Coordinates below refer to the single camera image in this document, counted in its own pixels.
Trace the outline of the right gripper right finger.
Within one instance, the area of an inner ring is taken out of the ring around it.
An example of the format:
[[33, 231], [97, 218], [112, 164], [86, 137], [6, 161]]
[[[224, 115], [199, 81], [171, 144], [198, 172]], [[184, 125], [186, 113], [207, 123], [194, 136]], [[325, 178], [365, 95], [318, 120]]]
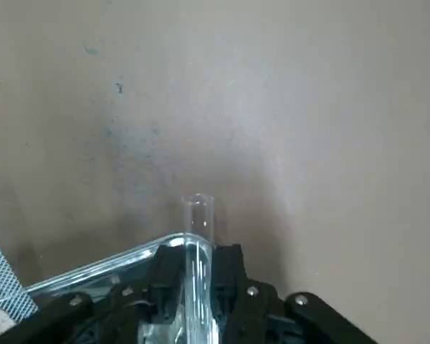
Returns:
[[238, 244], [212, 252], [211, 310], [220, 343], [373, 343], [317, 295], [281, 299], [274, 286], [250, 279]]

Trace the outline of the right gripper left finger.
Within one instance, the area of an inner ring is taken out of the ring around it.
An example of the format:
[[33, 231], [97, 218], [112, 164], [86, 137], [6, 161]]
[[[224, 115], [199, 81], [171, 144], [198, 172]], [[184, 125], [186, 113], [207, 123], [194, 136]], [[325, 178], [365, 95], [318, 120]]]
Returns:
[[0, 334], [0, 343], [137, 343], [139, 327], [171, 324], [181, 297], [185, 249], [160, 246], [147, 272], [100, 300], [69, 292]]

